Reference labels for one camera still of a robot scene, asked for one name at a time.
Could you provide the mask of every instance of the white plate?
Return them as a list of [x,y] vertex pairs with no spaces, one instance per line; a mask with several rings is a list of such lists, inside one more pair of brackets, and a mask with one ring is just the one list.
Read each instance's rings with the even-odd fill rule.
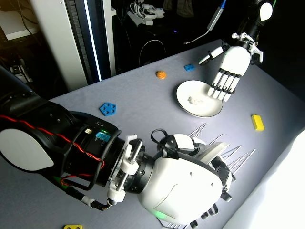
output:
[[197,80],[186,81],[177,89],[179,105],[189,114],[200,118],[217,115],[223,101],[207,95],[210,86]]

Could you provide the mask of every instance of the blue block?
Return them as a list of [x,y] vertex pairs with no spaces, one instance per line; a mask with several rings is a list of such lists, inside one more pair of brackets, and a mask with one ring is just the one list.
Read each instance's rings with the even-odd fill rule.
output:
[[104,116],[115,115],[116,113],[116,105],[111,103],[104,103],[100,107],[100,111],[103,113]]
[[185,69],[187,72],[189,72],[189,71],[194,70],[194,69],[195,69],[195,66],[192,65],[192,64],[189,64],[189,65],[184,66],[184,69]]

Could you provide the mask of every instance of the white light strip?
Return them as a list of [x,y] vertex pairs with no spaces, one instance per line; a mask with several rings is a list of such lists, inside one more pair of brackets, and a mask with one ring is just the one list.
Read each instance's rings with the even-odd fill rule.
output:
[[88,27],[89,27],[89,33],[90,33],[90,38],[91,38],[91,44],[92,44],[95,64],[96,64],[96,68],[97,68],[97,74],[99,75],[99,80],[102,81],[99,62],[97,60],[97,55],[96,55],[96,50],[95,50],[95,44],[94,44],[94,38],[93,38],[93,33],[92,33],[91,20],[90,20],[87,0],[84,0],[84,3],[85,3],[85,10],[86,10],[87,22],[88,22]]

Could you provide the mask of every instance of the gray table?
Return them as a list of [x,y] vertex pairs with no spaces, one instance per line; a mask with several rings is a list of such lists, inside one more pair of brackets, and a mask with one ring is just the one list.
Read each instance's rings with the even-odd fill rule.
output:
[[[52,100],[69,110],[113,123],[122,130],[122,138],[138,134],[150,155],[156,153],[156,145],[150,140],[152,130],[164,128],[170,134],[189,134],[205,122],[208,125],[200,136],[202,140],[210,142],[223,133],[221,140],[231,143],[231,148],[243,146],[240,154],[256,148],[237,173],[237,181],[230,189],[232,201],[219,200],[218,215],[198,220],[199,228],[206,229],[223,227],[305,126],[305,104],[257,66],[249,67],[236,93],[217,116],[201,119],[187,114],[176,101],[176,88],[187,80],[211,83],[221,58],[207,66],[197,63],[220,44],[214,41]],[[186,72],[183,66],[187,64],[194,64],[196,69]],[[166,71],[167,79],[159,80],[157,70]],[[104,102],[117,104],[117,114],[103,117],[99,107]],[[252,114],[262,116],[265,131],[254,130]],[[2,158],[0,192],[0,228],[61,229],[66,224],[82,224],[85,229],[161,228],[159,221],[141,207],[136,195],[127,194],[123,203],[101,213],[67,196],[43,177],[13,168]],[[101,202],[106,200],[106,189],[100,186],[88,194]]]

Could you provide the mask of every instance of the yellow lego brick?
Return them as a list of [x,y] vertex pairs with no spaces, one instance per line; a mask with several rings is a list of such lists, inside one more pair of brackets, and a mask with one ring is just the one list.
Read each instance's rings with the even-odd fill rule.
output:
[[255,130],[259,130],[259,131],[265,130],[261,116],[254,114],[251,117]]
[[63,229],[83,229],[82,225],[66,225]]

